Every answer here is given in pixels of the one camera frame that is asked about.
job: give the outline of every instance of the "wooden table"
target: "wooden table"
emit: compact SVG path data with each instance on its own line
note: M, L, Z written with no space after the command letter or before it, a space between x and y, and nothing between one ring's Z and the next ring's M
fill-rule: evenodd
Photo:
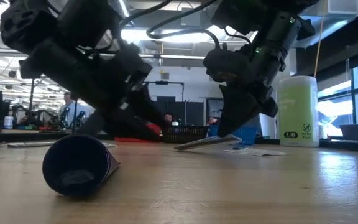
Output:
M121 168L96 195L73 199L45 183L47 147L0 146L0 223L358 224L358 152L257 146L292 155L249 157L172 147L119 143Z

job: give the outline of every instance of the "green label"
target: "green label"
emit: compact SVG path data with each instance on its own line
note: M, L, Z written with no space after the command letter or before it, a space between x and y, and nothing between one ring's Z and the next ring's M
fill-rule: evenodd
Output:
M293 142L310 142L314 139L314 108L311 86L289 86L280 90L278 108L280 139Z

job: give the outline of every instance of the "blue bin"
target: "blue bin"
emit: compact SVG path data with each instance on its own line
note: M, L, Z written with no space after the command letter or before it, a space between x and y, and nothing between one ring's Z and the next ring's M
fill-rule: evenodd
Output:
M208 136L216 136L218 135L217 125L211 125L208 127ZM251 146L255 143L257 128L252 127L241 127L237 131L233 133L234 136L242 138L241 144L246 146Z

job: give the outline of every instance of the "table surface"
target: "table surface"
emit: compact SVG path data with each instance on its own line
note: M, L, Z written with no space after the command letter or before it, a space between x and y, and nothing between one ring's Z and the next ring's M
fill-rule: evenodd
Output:
M121 168L95 195L70 198L42 177L47 147L0 146L0 223L358 224L358 152L255 148L290 155L119 143Z

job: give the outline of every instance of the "red object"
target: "red object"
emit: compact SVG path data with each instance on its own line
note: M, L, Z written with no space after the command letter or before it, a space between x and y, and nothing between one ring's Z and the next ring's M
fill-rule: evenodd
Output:
M157 134L160 134L161 128L158 127L155 124L146 124L147 127L149 127L151 130L155 131ZM151 141L146 140L140 140L136 138L121 138L121 137L115 137L114 138L117 142L139 142L139 143L149 143Z

